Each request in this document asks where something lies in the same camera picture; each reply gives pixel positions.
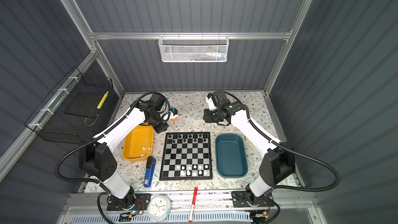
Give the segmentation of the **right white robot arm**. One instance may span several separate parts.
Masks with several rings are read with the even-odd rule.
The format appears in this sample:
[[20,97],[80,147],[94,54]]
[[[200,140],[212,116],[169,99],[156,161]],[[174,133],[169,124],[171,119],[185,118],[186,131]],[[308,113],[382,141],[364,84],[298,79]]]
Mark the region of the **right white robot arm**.
[[[204,111],[206,123],[222,125],[224,121],[237,128],[255,146],[262,157],[259,176],[245,188],[245,197],[250,205],[268,196],[276,189],[287,189],[301,192],[324,192],[336,188],[340,175],[329,164],[311,156],[295,151],[288,142],[282,142],[267,132],[250,115],[249,107],[236,99],[229,100],[232,93],[218,90],[206,96],[208,108]],[[280,185],[280,182],[295,172],[295,156],[314,162],[334,175],[334,181],[322,187],[298,187]]]

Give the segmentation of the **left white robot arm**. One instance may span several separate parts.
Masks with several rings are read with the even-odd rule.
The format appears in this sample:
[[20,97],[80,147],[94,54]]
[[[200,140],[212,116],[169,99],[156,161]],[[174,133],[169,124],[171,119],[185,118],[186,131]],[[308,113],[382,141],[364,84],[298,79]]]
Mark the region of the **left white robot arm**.
[[[161,133],[167,130],[168,121],[177,116],[177,109],[171,107],[163,94],[155,91],[145,93],[104,131],[65,154],[55,166],[55,176],[62,181],[98,184],[103,192],[97,197],[97,207],[102,218],[110,224],[111,220],[101,208],[101,196],[111,197],[128,211],[135,206],[141,206],[134,196],[134,189],[117,172],[114,150],[137,126],[148,124],[156,133]],[[62,163],[76,152],[79,153],[79,168],[88,174],[87,178],[66,177],[60,172]]]

